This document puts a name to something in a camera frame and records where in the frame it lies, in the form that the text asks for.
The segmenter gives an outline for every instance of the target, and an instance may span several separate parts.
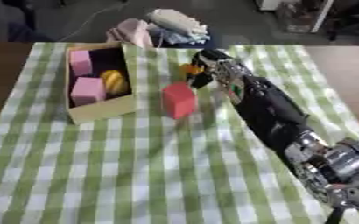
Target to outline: folded cloth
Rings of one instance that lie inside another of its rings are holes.
[[[111,28],[106,32],[108,38],[106,42],[122,41],[140,47],[153,47],[147,26],[148,24],[144,20],[128,18],[121,22],[117,28]]]
[[[177,32],[167,30],[155,24],[148,25],[148,32],[151,36],[163,39],[170,45],[176,44],[205,44],[211,38],[207,34],[181,35]]]
[[[207,34],[207,26],[177,10],[156,9],[147,14],[156,25],[183,35]]]

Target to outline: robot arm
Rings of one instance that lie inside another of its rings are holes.
[[[217,80],[255,135],[277,153],[316,199],[334,208],[334,215],[339,214],[328,221],[338,223],[339,211],[359,209],[358,141],[345,138],[327,145],[306,125],[308,115],[290,97],[223,52],[198,52],[192,66],[202,68],[203,73],[189,75],[189,84],[200,88]]]

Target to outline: wire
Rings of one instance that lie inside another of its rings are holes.
[[[127,6],[128,3],[129,3],[129,2],[122,4],[119,8],[117,8],[117,7],[118,7],[118,3],[113,3],[112,6],[110,6],[109,8],[106,8],[106,9],[103,9],[103,10],[99,10],[99,11],[94,12],[93,14],[91,14],[91,15],[89,16],[89,18],[88,18],[86,21],[84,21],[84,23],[79,27],[79,29],[77,29],[76,31],[72,32],[71,34],[65,36],[64,38],[61,38],[61,39],[59,40],[59,42],[63,42],[63,41],[65,41],[66,39],[69,39],[69,38],[73,37],[74,35],[78,34],[79,32],[81,32],[82,29],[84,28],[84,26],[85,26],[86,24],[88,24],[91,20],[93,20],[97,15],[99,15],[99,14],[105,12],[105,11],[111,11],[111,10],[114,10],[114,9],[118,9],[118,10],[120,11],[120,10],[122,10],[125,6]]]

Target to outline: cardboard box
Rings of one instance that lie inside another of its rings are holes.
[[[111,99],[99,101],[94,104],[75,107],[70,93],[76,81],[73,71],[69,65],[69,54],[71,51],[88,50],[92,60],[93,74],[88,77],[99,77],[105,70],[120,70],[125,79],[130,84],[130,91],[123,95],[109,95]],[[66,75],[65,75],[65,101],[67,111],[76,124],[91,122],[98,119],[110,118],[122,114],[134,112],[136,109],[136,99],[133,92],[133,82],[131,74],[128,74],[125,58],[121,43],[97,44],[69,47],[66,56]]]

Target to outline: pink block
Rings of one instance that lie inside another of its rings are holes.
[[[163,89],[163,103],[174,119],[194,112],[195,95],[184,81],[178,81]]]
[[[79,77],[71,93],[76,107],[104,101],[105,97],[106,92],[101,78]]]
[[[92,73],[91,59],[88,51],[71,51],[70,63],[74,76],[82,76]]]

